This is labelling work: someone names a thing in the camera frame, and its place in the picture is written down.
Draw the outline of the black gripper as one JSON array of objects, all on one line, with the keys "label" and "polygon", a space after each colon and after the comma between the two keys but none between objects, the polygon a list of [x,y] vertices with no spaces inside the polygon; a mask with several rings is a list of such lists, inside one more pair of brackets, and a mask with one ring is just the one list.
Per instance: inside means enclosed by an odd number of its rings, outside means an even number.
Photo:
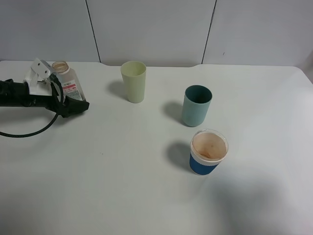
[{"label": "black gripper", "polygon": [[66,96],[60,82],[51,82],[52,96],[33,95],[29,93],[28,85],[14,83],[14,103],[17,107],[43,107],[53,111],[63,118],[78,115],[89,109],[89,102],[76,100]]}]

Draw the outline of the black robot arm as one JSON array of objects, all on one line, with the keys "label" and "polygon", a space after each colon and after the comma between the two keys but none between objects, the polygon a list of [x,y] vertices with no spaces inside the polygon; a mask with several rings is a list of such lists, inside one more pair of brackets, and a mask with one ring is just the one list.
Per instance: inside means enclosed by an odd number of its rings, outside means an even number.
[{"label": "black robot arm", "polygon": [[43,107],[67,118],[78,115],[89,109],[89,102],[79,101],[68,96],[63,104],[58,99],[57,89],[53,84],[51,96],[32,95],[29,93],[27,83],[16,83],[12,79],[0,82],[1,107]]}]

